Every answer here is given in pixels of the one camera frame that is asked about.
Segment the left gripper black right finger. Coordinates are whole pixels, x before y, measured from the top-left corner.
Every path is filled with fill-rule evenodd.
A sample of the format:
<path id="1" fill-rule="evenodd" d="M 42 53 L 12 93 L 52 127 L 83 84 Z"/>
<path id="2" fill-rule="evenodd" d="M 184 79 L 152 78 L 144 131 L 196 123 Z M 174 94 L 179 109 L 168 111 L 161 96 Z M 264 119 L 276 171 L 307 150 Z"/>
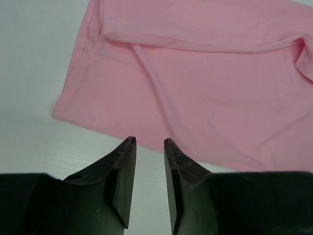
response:
<path id="1" fill-rule="evenodd" d="M 313 175 L 309 172 L 212 173 L 164 141 L 174 235 L 310 235 Z"/>

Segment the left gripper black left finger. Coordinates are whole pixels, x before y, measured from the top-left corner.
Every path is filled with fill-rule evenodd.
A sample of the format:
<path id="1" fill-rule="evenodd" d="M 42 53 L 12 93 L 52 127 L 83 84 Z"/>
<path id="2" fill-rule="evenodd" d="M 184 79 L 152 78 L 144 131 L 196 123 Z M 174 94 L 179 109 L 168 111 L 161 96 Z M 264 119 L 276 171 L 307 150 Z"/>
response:
<path id="1" fill-rule="evenodd" d="M 3 235 L 122 235 L 129 226 L 136 139 L 84 169 L 56 179 L 45 173 L 0 176 Z"/>

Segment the pink t shirt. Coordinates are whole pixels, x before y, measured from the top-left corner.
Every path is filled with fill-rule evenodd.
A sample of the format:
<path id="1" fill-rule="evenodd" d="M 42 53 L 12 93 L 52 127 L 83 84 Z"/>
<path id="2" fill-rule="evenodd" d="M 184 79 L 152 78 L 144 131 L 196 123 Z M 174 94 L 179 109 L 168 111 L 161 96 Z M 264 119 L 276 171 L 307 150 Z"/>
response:
<path id="1" fill-rule="evenodd" d="M 54 119 L 238 171 L 313 169 L 313 9 L 91 0 Z"/>

